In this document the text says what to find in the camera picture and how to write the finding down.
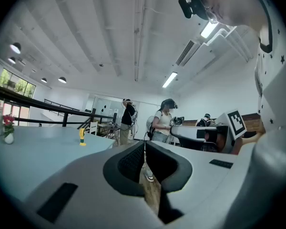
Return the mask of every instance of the blue table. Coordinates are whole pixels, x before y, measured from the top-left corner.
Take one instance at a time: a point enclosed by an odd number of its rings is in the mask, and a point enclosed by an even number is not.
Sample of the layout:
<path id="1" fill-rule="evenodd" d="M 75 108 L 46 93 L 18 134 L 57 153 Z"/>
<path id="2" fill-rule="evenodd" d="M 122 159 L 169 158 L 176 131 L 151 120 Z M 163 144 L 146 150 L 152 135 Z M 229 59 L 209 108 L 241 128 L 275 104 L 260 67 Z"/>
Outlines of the blue table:
<path id="1" fill-rule="evenodd" d="M 16 126 L 14 143 L 0 136 L 0 185 L 20 201 L 44 180 L 80 157 L 112 147 L 114 140 L 86 134 L 80 146 L 79 130 L 71 127 Z"/>

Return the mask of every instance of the eyeglasses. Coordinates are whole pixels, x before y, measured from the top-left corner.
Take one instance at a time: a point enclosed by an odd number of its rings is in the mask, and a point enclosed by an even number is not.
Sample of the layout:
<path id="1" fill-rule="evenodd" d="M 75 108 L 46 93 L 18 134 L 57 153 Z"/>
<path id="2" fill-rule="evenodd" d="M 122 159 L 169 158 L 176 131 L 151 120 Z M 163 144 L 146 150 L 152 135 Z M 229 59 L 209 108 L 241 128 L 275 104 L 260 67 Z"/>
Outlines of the eyeglasses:
<path id="1" fill-rule="evenodd" d="M 211 24 L 217 24 L 218 20 L 217 20 L 216 14 L 212 11 L 213 6 L 210 3 L 210 0 L 200 0 L 200 2 L 205 9 L 205 13 L 206 13 L 210 23 Z"/>

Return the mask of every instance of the man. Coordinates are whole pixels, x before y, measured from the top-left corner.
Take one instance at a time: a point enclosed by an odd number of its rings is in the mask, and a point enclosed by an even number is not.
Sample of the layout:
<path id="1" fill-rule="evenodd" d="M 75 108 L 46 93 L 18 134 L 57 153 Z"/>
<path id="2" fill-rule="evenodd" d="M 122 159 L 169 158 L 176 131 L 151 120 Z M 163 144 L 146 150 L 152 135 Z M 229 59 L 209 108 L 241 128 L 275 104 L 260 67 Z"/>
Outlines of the man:
<path id="1" fill-rule="evenodd" d="M 130 99 L 123 99 L 123 105 L 126 107 L 122 121 L 121 121 L 121 129 L 120 129 L 120 145 L 124 145 L 128 143 L 128 134 L 129 130 L 132 127 L 132 120 L 135 115 L 135 108 Z"/>
<path id="2" fill-rule="evenodd" d="M 255 82 L 260 130 L 251 138 L 237 139 L 234 153 L 265 132 L 286 128 L 286 25 L 271 0 L 179 0 L 179 4 L 187 18 L 197 14 L 213 24 L 246 25 L 259 37 Z"/>
<path id="3" fill-rule="evenodd" d="M 207 122 L 210 120 L 210 118 L 210 114 L 205 114 L 204 118 L 197 121 L 195 126 L 207 126 Z"/>

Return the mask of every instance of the black t-shirt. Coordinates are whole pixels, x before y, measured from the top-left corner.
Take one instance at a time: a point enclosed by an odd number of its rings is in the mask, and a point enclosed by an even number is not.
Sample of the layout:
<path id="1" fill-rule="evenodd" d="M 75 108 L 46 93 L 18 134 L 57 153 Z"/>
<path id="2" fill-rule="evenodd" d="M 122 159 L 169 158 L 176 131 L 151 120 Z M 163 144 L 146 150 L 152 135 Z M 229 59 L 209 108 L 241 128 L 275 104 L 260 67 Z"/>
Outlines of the black t-shirt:
<path id="1" fill-rule="evenodd" d="M 122 117 L 122 123 L 125 125 L 131 125 L 132 124 L 131 116 L 133 116 L 134 112 L 135 112 L 134 107 L 128 104 L 124 111 L 124 115 Z"/>

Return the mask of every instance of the white shirt with stars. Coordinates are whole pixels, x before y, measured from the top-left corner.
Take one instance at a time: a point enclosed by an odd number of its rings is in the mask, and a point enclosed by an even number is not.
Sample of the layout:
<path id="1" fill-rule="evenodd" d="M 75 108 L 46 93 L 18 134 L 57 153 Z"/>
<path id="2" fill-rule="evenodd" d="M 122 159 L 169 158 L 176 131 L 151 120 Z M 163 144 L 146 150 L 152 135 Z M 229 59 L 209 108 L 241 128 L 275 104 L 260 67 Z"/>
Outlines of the white shirt with stars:
<path id="1" fill-rule="evenodd" d="M 271 0 L 262 1 L 270 18 L 272 50 L 258 47 L 256 64 L 262 88 L 258 113 L 269 132 L 286 126 L 286 25 Z"/>

